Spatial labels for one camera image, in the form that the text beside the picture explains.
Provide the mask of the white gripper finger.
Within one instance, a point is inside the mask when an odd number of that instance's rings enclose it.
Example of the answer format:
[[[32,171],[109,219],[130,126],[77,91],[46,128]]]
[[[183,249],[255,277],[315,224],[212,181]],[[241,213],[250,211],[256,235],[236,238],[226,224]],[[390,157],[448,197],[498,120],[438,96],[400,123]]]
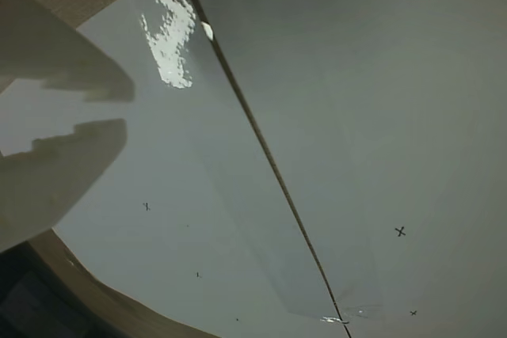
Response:
[[[74,126],[1,156],[1,251],[53,228],[117,159],[127,142],[122,119]]]
[[[135,84],[111,57],[35,0],[1,0],[1,79],[34,79],[90,101],[133,101]]]

